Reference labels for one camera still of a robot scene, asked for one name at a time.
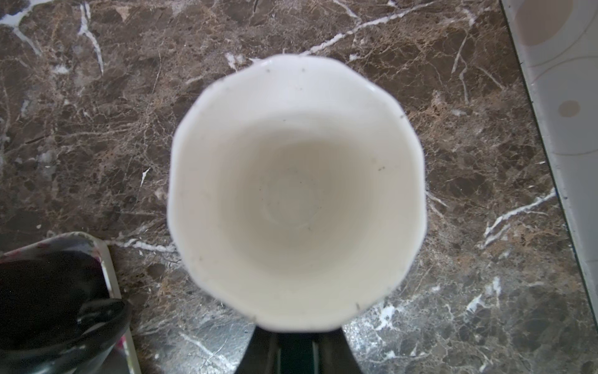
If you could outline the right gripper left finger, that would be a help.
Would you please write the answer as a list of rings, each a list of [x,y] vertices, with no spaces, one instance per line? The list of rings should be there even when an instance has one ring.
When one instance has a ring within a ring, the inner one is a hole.
[[[235,374],[275,374],[279,351],[279,335],[256,327]]]

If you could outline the dark green mug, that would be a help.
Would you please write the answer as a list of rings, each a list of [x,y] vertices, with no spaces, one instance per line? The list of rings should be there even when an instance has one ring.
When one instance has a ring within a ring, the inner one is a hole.
[[[397,288],[425,240],[425,156],[400,103],[335,59],[219,79],[174,134],[168,229],[193,281],[320,373],[319,333]]]

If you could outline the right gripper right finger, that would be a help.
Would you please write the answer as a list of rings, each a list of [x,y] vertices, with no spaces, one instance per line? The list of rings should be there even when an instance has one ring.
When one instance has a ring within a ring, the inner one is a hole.
[[[341,328],[319,333],[319,372],[322,374],[362,374]]]

